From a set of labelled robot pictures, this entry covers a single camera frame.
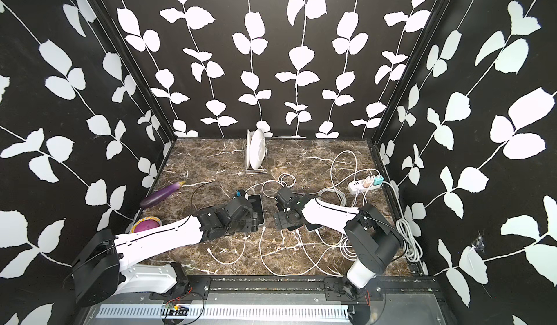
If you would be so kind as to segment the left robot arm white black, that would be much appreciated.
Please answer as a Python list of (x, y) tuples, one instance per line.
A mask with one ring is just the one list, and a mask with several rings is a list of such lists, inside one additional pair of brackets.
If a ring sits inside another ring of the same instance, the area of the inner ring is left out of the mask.
[(210, 206), (180, 221), (142, 232), (97, 232), (73, 262), (75, 302), (94, 306), (124, 293), (152, 293), (172, 300), (191, 291), (181, 264), (145, 265), (156, 255), (234, 235), (256, 232), (264, 222), (260, 195), (238, 191), (226, 204)]

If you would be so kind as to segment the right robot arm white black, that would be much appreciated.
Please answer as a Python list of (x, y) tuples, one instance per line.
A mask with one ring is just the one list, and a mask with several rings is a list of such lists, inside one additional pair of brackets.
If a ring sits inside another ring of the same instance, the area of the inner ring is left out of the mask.
[(342, 207), (315, 195), (299, 195), (283, 187), (275, 195), (277, 229), (294, 231), (304, 226), (308, 231), (322, 227), (347, 236), (355, 252), (355, 261), (344, 277), (346, 293), (362, 290), (374, 277), (384, 274), (403, 247), (403, 236), (373, 205)]

